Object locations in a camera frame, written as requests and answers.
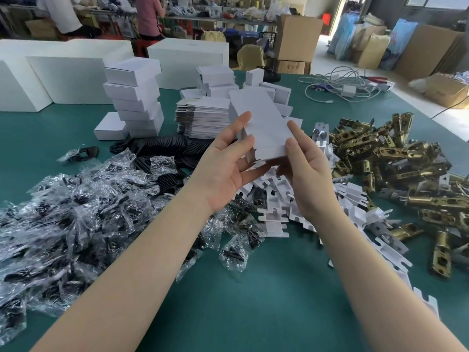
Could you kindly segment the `person's left hand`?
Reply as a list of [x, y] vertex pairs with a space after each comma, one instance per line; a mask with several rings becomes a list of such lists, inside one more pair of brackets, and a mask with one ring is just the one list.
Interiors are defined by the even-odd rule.
[[254, 144], [254, 136], [248, 135], [218, 150], [214, 139], [186, 185], [189, 198], [196, 199], [197, 208], [207, 215], [221, 210], [241, 187], [270, 170], [270, 163], [251, 169], [245, 155]]

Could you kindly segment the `person's right hand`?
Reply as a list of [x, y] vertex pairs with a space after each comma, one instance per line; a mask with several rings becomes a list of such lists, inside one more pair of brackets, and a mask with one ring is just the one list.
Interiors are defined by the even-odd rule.
[[304, 153], [303, 173], [292, 173], [287, 155], [272, 161], [277, 165], [277, 175], [289, 179], [294, 197], [302, 216], [317, 231], [320, 226], [337, 220], [343, 210], [336, 198], [332, 184], [331, 170], [323, 151], [292, 120], [287, 122], [301, 150]]

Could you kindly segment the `white folding carton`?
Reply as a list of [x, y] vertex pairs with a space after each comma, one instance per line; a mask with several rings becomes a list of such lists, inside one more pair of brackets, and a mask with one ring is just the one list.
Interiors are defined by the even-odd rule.
[[255, 138], [254, 147], [245, 155], [248, 162], [286, 156], [285, 142], [293, 135], [271, 97], [259, 88], [231, 90], [228, 94], [228, 116], [232, 123], [244, 112], [251, 113], [249, 122], [237, 134], [239, 140], [248, 135]]

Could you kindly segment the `person's left forearm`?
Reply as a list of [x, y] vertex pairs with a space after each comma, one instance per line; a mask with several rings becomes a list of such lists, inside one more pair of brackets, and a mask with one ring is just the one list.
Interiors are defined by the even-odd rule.
[[195, 175], [30, 352], [135, 352], [215, 211]]

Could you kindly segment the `person's right forearm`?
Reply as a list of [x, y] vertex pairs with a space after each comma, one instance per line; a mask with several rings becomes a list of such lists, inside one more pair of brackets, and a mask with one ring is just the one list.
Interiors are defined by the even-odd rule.
[[385, 262], [338, 203], [301, 205], [374, 352], [469, 352]]

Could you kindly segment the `stack of flat white cartons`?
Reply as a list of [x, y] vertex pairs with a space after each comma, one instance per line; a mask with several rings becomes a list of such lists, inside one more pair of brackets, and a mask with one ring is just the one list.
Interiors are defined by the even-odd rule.
[[179, 100], [174, 118], [178, 134], [192, 139], [214, 139], [231, 123], [230, 103], [229, 99], [216, 97]]

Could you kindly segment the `heap of small white boxes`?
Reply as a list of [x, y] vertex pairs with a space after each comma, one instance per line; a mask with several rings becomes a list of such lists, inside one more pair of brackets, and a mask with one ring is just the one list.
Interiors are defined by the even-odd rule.
[[292, 120], [298, 126], [302, 125], [302, 119], [291, 117], [293, 110], [293, 107], [289, 105], [291, 89], [276, 83], [263, 82], [263, 70], [248, 71], [242, 87], [236, 83], [234, 71], [228, 66], [198, 66], [196, 70], [198, 71], [196, 88], [181, 89], [181, 99], [199, 99], [201, 97], [230, 99], [229, 92], [231, 90], [259, 88], [271, 97], [281, 116], [287, 122]]

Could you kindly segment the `pile of white cardboard inserts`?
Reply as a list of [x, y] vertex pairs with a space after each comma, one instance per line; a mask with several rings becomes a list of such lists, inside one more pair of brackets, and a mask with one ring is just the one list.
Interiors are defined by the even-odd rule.
[[[437, 299], [431, 295], [425, 298], [421, 290], [410, 282], [408, 270], [413, 264], [404, 257], [408, 249], [392, 233], [393, 229], [398, 229], [402, 220], [390, 219], [393, 209], [384, 211], [375, 206], [361, 186], [348, 182], [350, 178], [332, 177], [330, 181], [330, 187], [334, 189], [334, 201], [340, 206], [343, 216], [386, 262], [394, 275], [439, 319]], [[267, 237], [288, 237], [288, 233], [283, 232], [288, 220], [302, 224], [306, 230], [317, 232], [316, 226], [300, 211], [297, 197], [285, 176], [273, 176], [258, 186], [266, 191], [266, 203], [257, 211], [262, 214], [259, 220], [264, 222], [261, 226], [267, 231]]]

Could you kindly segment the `yellow chair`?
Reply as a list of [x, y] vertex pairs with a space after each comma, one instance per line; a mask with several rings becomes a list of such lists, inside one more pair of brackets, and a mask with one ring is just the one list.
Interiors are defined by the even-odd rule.
[[250, 71], [265, 66], [264, 51], [258, 45], [246, 44], [237, 53], [240, 71]]
[[215, 30], [204, 30], [200, 40], [209, 42], [226, 43], [226, 37], [223, 32]]

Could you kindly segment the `pile of black metal plates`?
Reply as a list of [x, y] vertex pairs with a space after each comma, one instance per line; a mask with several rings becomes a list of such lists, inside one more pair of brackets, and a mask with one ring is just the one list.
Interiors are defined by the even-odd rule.
[[181, 134], [151, 138], [127, 138], [109, 147], [109, 152], [124, 154], [130, 167], [145, 173], [160, 194], [175, 194], [194, 170], [213, 139], [189, 138]]

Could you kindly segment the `low brown cardboard box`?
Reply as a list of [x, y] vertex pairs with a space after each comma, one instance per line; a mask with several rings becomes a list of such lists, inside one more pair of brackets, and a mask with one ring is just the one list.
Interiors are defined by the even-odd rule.
[[311, 61], [275, 60], [274, 70], [278, 74], [309, 75]]

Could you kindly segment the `large white box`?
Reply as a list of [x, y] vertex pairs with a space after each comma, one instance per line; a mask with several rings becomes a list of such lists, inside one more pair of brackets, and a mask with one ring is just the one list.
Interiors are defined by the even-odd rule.
[[0, 59], [0, 112], [39, 112], [52, 103], [26, 58]]
[[110, 105], [103, 57], [27, 56], [28, 63], [55, 104]]
[[0, 61], [25, 56], [49, 56], [62, 50], [65, 42], [20, 39], [0, 39]]
[[73, 39], [65, 42], [70, 57], [100, 60], [104, 66], [134, 57], [130, 41], [108, 39]]
[[198, 66], [229, 65], [229, 43], [165, 38], [147, 48], [149, 58], [160, 61], [156, 77], [160, 89], [195, 87]]

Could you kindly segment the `tall open cardboard box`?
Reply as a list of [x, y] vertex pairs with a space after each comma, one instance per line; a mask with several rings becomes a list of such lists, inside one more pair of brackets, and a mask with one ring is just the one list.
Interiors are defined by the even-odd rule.
[[276, 17], [275, 58], [285, 61], [311, 62], [319, 41], [323, 20], [299, 15]]

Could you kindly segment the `stack of small white boxes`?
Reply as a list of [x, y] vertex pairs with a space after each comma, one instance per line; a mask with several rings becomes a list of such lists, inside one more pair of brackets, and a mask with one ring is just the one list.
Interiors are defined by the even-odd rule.
[[161, 75], [160, 61], [133, 57], [105, 66], [106, 82], [103, 88], [112, 101], [113, 112], [108, 112], [94, 129], [97, 140], [116, 141], [155, 137], [164, 122], [159, 101]]

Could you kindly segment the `pile of brass door latches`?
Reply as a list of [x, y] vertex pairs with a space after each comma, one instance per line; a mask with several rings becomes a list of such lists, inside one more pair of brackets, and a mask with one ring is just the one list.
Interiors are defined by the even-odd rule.
[[[432, 235], [434, 247], [429, 271], [451, 276], [452, 266], [469, 273], [469, 173], [459, 176], [439, 143], [409, 138], [414, 114], [394, 113], [380, 127], [371, 122], [341, 118], [333, 132], [322, 125], [313, 131], [339, 183], [339, 201], [363, 208], [371, 231], [399, 254], [414, 237]], [[417, 223], [392, 221], [378, 214], [370, 199], [375, 195], [402, 205], [417, 216]]]

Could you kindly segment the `white plastic bag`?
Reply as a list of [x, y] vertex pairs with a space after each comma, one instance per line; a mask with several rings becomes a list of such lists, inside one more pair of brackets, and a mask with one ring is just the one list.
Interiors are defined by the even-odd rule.
[[278, 16], [292, 15], [290, 11], [290, 3], [280, 0], [270, 0], [270, 5], [266, 13], [266, 21], [274, 22]]

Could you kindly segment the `red plastic stool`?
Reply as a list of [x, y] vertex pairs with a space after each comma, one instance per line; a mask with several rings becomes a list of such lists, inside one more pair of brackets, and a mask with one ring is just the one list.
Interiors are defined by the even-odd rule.
[[140, 38], [131, 40], [134, 55], [136, 57], [149, 58], [147, 48], [164, 39], [165, 37], [163, 35], [158, 35], [158, 36], [141, 35]]

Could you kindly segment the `blue patterned bag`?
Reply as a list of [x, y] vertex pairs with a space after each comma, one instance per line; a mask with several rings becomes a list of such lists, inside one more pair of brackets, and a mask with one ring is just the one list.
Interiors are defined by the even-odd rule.
[[345, 13], [341, 16], [327, 50], [336, 60], [345, 59], [355, 34], [356, 23], [359, 20], [360, 15], [355, 12]]
[[398, 19], [390, 33], [390, 43], [380, 61], [380, 69], [390, 71], [395, 67], [418, 25], [418, 22]]

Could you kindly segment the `yellow padded package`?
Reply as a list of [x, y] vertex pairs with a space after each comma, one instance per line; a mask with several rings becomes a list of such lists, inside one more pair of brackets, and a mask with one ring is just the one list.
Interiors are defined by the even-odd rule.
[[372, 34], [361, 52], [357, 66], [361, 69], [376, 70], [390, 44], [389, 35]]

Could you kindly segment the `black part in clear packet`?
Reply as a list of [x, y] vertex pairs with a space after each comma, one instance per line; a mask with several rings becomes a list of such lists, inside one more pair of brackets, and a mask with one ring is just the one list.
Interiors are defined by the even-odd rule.
[[90, 159], [97, 159], [99, 155], [98, 146], [83, 147], [69, 150], [66, 154], [57, 159], [60, 163], [80, 163]]

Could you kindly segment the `open cardboard box with papers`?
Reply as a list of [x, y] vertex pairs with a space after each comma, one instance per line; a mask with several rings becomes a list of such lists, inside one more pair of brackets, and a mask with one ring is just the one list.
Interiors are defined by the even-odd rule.
[[469, 78], [434, 73], [424, 80], [426, 98], [445, 108], [469, 109]]

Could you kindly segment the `leaning brown cardboard sheets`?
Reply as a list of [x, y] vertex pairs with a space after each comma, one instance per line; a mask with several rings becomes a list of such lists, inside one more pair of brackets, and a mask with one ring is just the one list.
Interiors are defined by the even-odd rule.
[[394, 73], [408, 81], [430, 76], [460, 47], [464, 36], [464, 32], [419, 24], [397, 60]]

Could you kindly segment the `pile of clear plastic packets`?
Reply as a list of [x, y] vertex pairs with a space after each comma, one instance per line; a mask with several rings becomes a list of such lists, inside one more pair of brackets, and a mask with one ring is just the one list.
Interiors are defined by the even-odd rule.
[[112, 265], [187, 183], [179, 163], [125, 150], [0, 207], [0, 346], [28, 310], [59, 317]]

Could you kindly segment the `small brown cardboard box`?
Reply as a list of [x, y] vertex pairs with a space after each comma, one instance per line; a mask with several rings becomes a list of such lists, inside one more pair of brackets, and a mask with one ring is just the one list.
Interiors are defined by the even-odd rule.
[[43, 40], [57, 40], [59, 38], [58, 30], [56, 29], [55, 24], [50, 20], [30, 20], [26, 21], [25, 25], [33, 38]]

